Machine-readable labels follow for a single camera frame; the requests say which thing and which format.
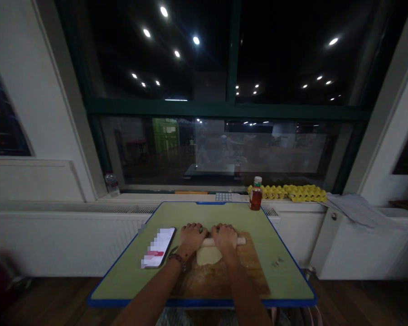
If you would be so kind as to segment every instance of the bracelet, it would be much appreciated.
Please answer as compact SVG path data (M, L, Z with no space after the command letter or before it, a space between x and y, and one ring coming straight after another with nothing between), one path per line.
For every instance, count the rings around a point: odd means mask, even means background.
M185 262L183 261L183 258L181 258L180 255L178 255L178 254L170 254L170 255L168 256L168 259L176 259L176 260L178 260L178 261L180 262L180 264L183 266L183 272L186 271L186 264L185 264Z

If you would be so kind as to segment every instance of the smartphone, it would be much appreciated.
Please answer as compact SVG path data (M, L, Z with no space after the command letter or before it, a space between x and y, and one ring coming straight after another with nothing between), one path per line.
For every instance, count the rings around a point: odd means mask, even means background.
M168 248L174 238L175 230L174 227L159 230L141 260L141 268L158 268L163 264Z

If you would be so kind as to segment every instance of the yellow egg carton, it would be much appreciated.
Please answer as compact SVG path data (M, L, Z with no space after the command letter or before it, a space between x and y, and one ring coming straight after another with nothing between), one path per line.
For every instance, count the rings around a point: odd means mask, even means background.
M252 186L248 187L248 194L250 194ZM263 199L284 199L288 198L292 202L326 201L326 191L316 187L315 185L294 186L261 186Z

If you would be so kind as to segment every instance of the hand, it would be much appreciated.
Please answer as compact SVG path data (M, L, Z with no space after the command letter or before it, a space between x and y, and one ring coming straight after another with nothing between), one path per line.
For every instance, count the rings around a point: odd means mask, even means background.
M216 248L222 256L235 252L237 246L237 233L233 226L219 223L212 227L212 237Z
M201 223L188 223L181 228L177 254L183 258L184 262L186 262L202 245L204 238L208 233L205 228L200 233L199 230L202 227Z

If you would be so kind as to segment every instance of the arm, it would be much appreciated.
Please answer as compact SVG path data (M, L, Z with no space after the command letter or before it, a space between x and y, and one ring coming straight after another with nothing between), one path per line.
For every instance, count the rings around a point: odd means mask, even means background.
M212 228L216 247L222 254L233 295L237 322L243 325L272 325L266 308L258 297L245 268L240 264L236 253L237 233L231 225L219 224Z
M188 224L181 229L177 254L186 261L201 246L207 229L201 224ZM155 325L174 288L183 266L176 259L168 259L163 268L143 287L121 312L113 325Z

